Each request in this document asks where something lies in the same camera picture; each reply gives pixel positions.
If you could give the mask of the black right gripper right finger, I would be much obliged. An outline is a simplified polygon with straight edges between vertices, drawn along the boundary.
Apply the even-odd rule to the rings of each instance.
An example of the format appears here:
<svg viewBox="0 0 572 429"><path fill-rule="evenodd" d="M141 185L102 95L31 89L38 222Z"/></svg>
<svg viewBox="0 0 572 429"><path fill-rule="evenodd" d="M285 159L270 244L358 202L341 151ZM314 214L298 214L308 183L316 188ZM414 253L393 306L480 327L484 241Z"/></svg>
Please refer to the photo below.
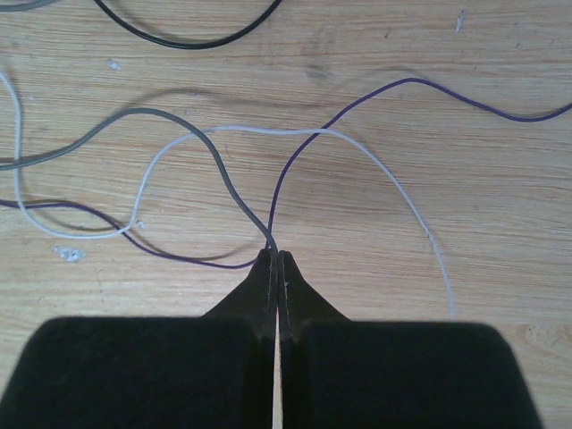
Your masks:
<svg viewBox="0 0 572 429"><path fill-rule="evenodd" d="M487 324L353 321L278 263L287 428L539 428L515 355Z"/></svg>

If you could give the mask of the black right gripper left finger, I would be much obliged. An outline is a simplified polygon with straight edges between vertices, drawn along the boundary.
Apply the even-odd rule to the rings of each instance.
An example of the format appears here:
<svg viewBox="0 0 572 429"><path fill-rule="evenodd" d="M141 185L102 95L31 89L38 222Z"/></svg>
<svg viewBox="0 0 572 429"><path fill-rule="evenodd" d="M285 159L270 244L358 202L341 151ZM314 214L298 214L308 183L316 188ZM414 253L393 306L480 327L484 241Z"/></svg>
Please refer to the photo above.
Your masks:
<svg viewBox="0 0 572 429"><path fill-rule="evenodd" d="M4 428L268 428L277 256L199 317L64 316L30 336Z"/></svg>

